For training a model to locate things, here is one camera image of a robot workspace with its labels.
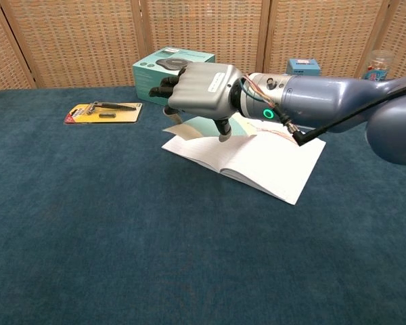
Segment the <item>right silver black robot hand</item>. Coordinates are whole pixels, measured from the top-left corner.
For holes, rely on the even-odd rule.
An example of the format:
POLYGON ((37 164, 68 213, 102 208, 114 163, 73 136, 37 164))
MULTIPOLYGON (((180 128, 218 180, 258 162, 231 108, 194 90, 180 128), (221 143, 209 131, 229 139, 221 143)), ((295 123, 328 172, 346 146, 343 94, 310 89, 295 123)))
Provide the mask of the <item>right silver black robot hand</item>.
POLYGON ((214 121, 219 141, 225 142, 231 136, 229 118, 238 111, 231 92, 241 89, 242 77, 231 64, 191 62, 177 76, 163 78, 149 96, 167 99, 164 115, 176 125, 182 123, 182 112, 214 121))

